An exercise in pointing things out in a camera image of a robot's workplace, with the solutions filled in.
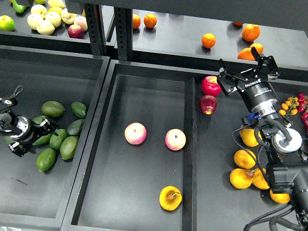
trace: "black wire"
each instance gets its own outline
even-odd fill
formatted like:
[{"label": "black wire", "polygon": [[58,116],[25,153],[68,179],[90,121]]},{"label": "black wire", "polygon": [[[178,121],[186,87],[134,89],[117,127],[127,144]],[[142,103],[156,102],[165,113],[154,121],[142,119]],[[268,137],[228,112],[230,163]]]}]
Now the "black wire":
[{"label": "black wire", "polygon": [[272,210],[272,211],[270,211],[270,212],[268,212],[268,213],[266,213],[266,214],[261,215],[260,217],[257,217],[257,218],[255,218],[255,219],[253,219],[253,220],[250,221],[248,224],[254,223],[254,222],[258,221],[258,220],[261,220],[261,219],[263,219],[263,218],[265,218],[265,217],[268,217],[269,215],[272,215],[272,214],[274,214],[274,213],[277,213],[277,212],[279,212],[279,211],[281,211],[281,210],[287,208],[289,205],[290,205],[290,202],[288,202],[287,204],[285,204],[284,206],[282,206],[282,207],[280,207],[280,208],[276,208],[276,209],[274,209],[274,210]]},{"label": "black wire", "polygon": [[261,224],[261,223],[268,222],[268,221],[270,221],[270,219],[272,219],[272,218],[274,218],[274,217],[281,217],[281,218],[282,218],[282,217],[284,217],[284,216],[290,214],[291,212],[293,212],[293,210],[294,210],[294,208],[291,207],[291,208],[289,208],[287,211],[285,211],[285,212],[283,212],[283,213],[281,213],[281,214],[278,214],[278,215],[276,215],[276,216],[272,216],[272,217],[270,217],[270,218],[265,218],[265,219],[260,219],[260,220],[257,220],[257,221],[255,221],[255,222],[253,222],[253,223],[249,223],[249,224],[247,224],[247,225],[245,226],[244,231],[249,231],[250,228],[251,228],[252,226],[255,226],[255,225],[258,225],[258,224]]},{"label": "black wire", "polygon": [[234,130],[234,131],[232,132],[232,138],[233,138],[234,142],[235,142],[240,148],[242,148],[245,152],[247,152],[247,153],[251,156],[251,158],[255,161],[255,163],[256,163],[257,167],[260,169],[260,171],[261,171],[261,173],[262,173],[262,175],[263,175],[263,177],[264,177],[266,183],[269,185],[269,184],[270,184],[269,178],[268,178],[268,176],[265,174],[265,172],[263,171],[263,168],[261,168],[261,166],[260,166],[259,162],[257,161],[257,159],[256,159],[245,147],[243,147],[243,146],[235,139],[235,137],[234,137],[234,134],[235,134],[237,131],[240,131],[240,130],[245,129],[245,128],[248,128],[248,127],[249,127],[249,126],[246,125],[246,126],[240,127],[239,129]]}]

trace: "black cable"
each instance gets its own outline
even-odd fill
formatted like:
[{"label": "black cable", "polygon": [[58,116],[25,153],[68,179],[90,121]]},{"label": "black cable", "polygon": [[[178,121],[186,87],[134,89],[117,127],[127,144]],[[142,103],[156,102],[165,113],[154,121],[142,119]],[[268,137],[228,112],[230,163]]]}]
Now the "black cable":
[{"label": "black cable", "polygon": [[290,204],[291,204],[291,203],[288,202],[287,204],[285,204],[284,206],[282,206],[282,207],[280,207],[280,208],[276,208],[276,209],[274,209],[274,210],[272,210],[272,211],[270,211],[270,212],[268,212],[268,213],[266,213],[266,214],[261,215],[260,217],[257,217],[257,218],[255,218],[255,219],[253,219],[253,220],[250,221],[248,224],[254,223],[254,222],[257,221],[257,220],[261,220],[261,219],[263,219],[263,218],[265,218],[265,217],[268,217],[269,215],[272,215],[272,214],[274,214],[274,213],[277,213],[277,212],[279,212],[279,211],[281,211],[281,210],[287,208]]},{"label": "black cable", "polygon": [[[293,212],[293,210],[294,210],[294,208],[291,207],[291,208],[288,209],[287,211],[285,211],[285,212],[283,212],[283,213],[281,213],[281,214],[278,214],[278,215],[276,215],[276,216],[273,216],[273,217],[281,217],[281,218],[282,218],[282,217],[284,217],[284,216],[290,214],[291,212]],[[268,221],[270,221],[273,217],[265,218],[265,219],[260,219],[260,220],[257,220],[257,221],[255,221],[255,222],[253,222],[253,223],[249,223],[249,224],[247,224],[247,225],[244,227],[244,231],[249,231],[250,228],[251,228],[252,226],[255,226],[255,225],[258,225],[258,224],[262,224],[262,223],[268,222]]]},{"label": "black cable", "polygon": [[276,223],[295,231],[305,231],[305,227],[302,225],[296,225],[289,222],[287,219],[281,217],[272,217],[269,221],[269,230],[270,231],[278,231]]},{"label": "black cable", "polygon": [[247,152],[247,153],[251,156],[251,158],[255,161],[255,163],[256,163],[257,167],[260,169],[260,171],[261,171],[261,173],[262,173],[262,175],[263,175],[263,177],[264,177],[266,183],[269,185],[269,184],[270,184],[270,180],[269,180],[268,176],[265,174],[265,172],[263,171],[263,168],[261,168],[261,166],[260,166],[259,162],[257,161],[257,159],[256,159],[245,147],[243,147],[243,146],[235,139],[235,137],[234,137],[234,134],[235,134],[237,131],[240,131],[240,130],[245,129],[245,128],[248,128],[248,127],[249,127],[249,126],[246,125],[246,126],[244,126],[244,127],[240,127],[240,128],[238,128],[238,129],[234,130],[234,131],[232,132],[232,138],[233,138],[234,142],[235,142],[240,148],[242,148],[245,152]]}]

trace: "black shelf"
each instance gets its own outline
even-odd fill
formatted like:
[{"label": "black shelf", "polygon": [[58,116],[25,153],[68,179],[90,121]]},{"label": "black shelf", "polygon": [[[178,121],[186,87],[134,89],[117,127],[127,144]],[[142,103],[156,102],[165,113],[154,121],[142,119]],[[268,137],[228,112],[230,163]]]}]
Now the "black shelf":
[{"label": "black shelf", "polygon": [[202,18],[247,22],[264,26],[308,31],[308,5],[305,0],[296,2],[280,0],[70,0],[138,9],[162,13],[172,13]]},{"label": "black shelf", "polygon": [[[106,40],[106,46],[110,49],[114,47],[116,42],[116,37],[112,38],[115,33],[114,9],[110,6],[101,7],[105,37],[109,38]],[[31,14],[30,10],[31,7],[28,7],[24,13],[17,14],[10,1],[0,1],[0,15],[10,16],[15,22],[13,32],[0,31],[0,45],[92,54],[88,31],[84,33],[83,39],[70,38],[67,33],[69,25],[62,22],[51,36],[40,35],[37,31],[32,30],[27,23],[27,18]]]}]

